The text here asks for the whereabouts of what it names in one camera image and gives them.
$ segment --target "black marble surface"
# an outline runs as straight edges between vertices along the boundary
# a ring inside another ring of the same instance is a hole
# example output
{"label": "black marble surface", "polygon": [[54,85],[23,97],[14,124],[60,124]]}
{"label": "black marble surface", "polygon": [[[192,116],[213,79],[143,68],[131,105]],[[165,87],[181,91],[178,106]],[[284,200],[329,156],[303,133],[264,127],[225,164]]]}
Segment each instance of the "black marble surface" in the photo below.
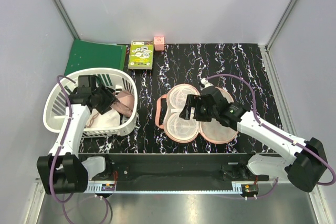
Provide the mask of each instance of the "black marble surface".
{"label": "black marble surface", "polygon": [[[257,44],[168,44],[155,52],[153,70],[128,70],[138,91],[138,118],[128,136],[82,139],[81,153],[251,153],[272,152],[247,135],[228,144],[215,145],[200,135],[191,143],[179,144],[155,126],[156,101],[175,85],[198,87],[200,78],[230,73],[244,78],[255,90],[257,110],[266,121],[282,128],[272,90]],[[249,89],[238,80],[218,78],[211,82],[225,88],[233,98],[252,106]]]}

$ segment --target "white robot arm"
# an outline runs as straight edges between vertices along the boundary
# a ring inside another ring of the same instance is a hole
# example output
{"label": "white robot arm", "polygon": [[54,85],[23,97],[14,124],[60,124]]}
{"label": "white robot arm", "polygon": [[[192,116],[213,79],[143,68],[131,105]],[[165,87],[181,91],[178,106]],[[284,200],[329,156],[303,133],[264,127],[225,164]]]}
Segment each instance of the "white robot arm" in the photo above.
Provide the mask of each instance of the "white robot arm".
{"label": "white robot arm", "polygon": [[[90,157],[83,162],[78,159],[81,136],[92,110],[104,114],[117,101],[114,90],[105,87],[101,81],[97,85],[96,79],[95,75],[78,77],[78,86],[69,95],[71,110],[66,107],[66,118],[58,138],[49,154],[39,157],[37,161],[37,169],[47,194],[51,194],[51,186],[55,194],[82,193],[91,178],[106,170],[105,157]],[[56,166],[52,170],[54,159]]]}
{"label": "white robot arm", "polygon": [[254,137],[276,151],[281,157],[256,154],[248,161],[248,169],[255,175],[288,178],[299,189],[311,192],[327,167],[306,148],[325,161],[327,158],[322,143],[316,138],[306,141],[293,136],[257,117],[242,104],[228,103],[222,93],[207,80],[201,80],[201,95],[187,96],[186,105],[180,117],[210,122],[216,119],[222,126],[231,127]]}

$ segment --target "book cover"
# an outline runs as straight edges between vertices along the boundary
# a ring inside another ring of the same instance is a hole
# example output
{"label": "book cover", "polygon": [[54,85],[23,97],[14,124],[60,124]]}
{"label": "book cover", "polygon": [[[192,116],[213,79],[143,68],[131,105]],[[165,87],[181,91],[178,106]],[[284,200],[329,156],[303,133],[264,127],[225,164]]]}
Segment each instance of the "book cover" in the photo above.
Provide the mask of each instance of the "book cover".
{"label": "book cover", "polygon": [[129,69],[153,68],[154,42],[133,41],[128,62]]}
{"label": "book cover", "polygon": [[121,45],[100,44],[75,39],[65,75],[87,68],[116,68],[123,70],[123,61],[125,59],[125,49],[123,47]]}

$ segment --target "metal floor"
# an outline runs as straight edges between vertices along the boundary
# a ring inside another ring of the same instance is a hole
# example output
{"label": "metal floor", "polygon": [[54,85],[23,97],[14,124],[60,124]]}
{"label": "metal floor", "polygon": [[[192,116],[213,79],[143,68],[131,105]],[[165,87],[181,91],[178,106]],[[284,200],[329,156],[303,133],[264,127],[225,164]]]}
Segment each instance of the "metal floor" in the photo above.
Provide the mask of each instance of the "metal floor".
{"label": "metal floor", "polygon": [[[270,185],[260,185],[261,193]],[[66,204],[75,207],[68,215],[78,224],[99,223],[105,214],[105,204],[87,194],[77,194]],[[225,197],[240,198],[237,195]],[[113,209],[112,221],[117,224],[313,224],[317,223],[309,195],[291,184],[280,184],[274,193],[259,200],[232,200],[218,195],[112,195],[109,202]],[[38,224],[64,223],[61,207],[46,195]]]}

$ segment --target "green binder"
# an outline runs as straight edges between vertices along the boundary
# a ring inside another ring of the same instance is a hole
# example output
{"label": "green binder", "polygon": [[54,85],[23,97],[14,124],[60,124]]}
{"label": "green binder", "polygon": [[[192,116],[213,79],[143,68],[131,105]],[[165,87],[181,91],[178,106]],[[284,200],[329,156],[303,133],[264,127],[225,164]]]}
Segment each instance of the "green binder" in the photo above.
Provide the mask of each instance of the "green binder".
{"label": "green binder", "polygon": [[87,68],[123,70],[126,46],[92,43],[75,39],[72,44],[65,75]]}

